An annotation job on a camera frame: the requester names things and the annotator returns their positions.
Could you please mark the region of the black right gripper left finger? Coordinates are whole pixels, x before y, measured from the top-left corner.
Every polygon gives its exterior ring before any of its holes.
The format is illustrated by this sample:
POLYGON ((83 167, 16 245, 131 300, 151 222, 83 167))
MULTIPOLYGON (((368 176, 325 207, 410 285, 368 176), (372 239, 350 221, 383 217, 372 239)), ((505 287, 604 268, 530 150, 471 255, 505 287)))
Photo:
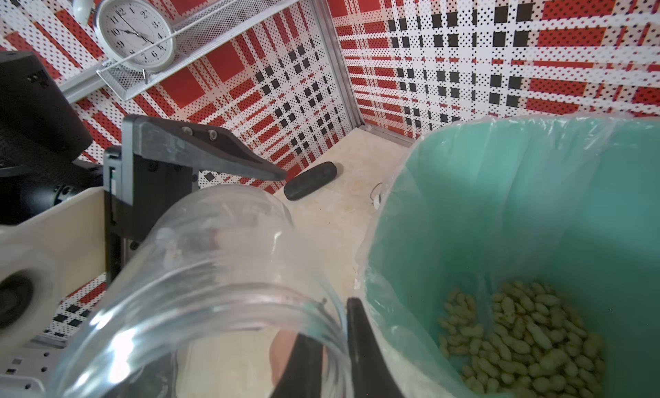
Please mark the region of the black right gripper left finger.
POLYGON ((288 365, 277 385, 273 385, 272 398, 320 397, 323 345, 304 334, 298 334, 288 365))

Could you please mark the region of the orange lid peanut jar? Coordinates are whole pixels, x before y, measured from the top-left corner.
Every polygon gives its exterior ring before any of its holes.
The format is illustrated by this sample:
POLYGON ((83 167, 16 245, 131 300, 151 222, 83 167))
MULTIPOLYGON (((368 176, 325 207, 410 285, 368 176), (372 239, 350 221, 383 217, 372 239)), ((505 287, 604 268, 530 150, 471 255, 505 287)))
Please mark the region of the orange lid peanut jar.
POLYGON ((271 366, 271 379, 277 385, 288 365, 290 355, 297 340, 298 333, 281 330, 273 338, 269 349, 269 363, 271 366))

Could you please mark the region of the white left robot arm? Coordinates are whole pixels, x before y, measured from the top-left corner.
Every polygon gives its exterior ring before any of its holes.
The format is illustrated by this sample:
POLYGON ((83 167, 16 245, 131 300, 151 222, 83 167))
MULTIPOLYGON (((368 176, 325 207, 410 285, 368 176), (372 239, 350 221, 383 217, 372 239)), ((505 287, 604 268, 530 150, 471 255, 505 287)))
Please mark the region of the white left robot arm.
POLYGON ((106 271, 113 281, 158 219, 198 188, 202 170, 260 181, 286 172, 252 152, 231 131, 129 114, 121 144, 105 151, 102 168, 77 158, 92 137, 44 65, 32 52, 1 54, 1 175, 17 196, 30 196, 20 179, 40 187, 105 190, 106 271))

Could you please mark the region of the green lid peanut jar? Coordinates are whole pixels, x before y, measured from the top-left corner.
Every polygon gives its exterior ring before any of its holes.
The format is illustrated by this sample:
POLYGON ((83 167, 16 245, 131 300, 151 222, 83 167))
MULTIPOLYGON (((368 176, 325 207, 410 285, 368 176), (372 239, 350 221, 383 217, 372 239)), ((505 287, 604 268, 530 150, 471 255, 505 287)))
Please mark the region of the green lid peanut jar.
POLYGON ((340 298, 261 189, 223 185, 172 206, 108 287, 56 370, 51 397, 99 397, 193 341, 278 327, 327 350, 321 394, 352 393, 340 298))

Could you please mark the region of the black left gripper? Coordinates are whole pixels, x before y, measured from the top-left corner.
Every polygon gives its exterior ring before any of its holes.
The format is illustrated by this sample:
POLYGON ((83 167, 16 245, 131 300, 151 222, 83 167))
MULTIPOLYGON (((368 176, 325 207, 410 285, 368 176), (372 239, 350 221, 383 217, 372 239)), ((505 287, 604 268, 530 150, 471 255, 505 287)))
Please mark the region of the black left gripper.
POLYGON ((122 145, 104 152, 106 281, 111 284, 158 219, 199 189, 199 171, 283 181, 286 171, 219 127, 129 115, 122 145))

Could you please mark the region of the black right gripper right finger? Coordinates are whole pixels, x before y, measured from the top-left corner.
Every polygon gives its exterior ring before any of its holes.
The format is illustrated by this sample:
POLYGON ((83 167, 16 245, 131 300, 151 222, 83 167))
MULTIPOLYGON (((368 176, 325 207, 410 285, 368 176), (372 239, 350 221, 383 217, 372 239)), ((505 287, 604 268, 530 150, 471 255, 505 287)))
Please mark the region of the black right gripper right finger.
POLYGON ((403 398, 385 363, 362 301, 348 298, 346 313, 354 396, 403 398))

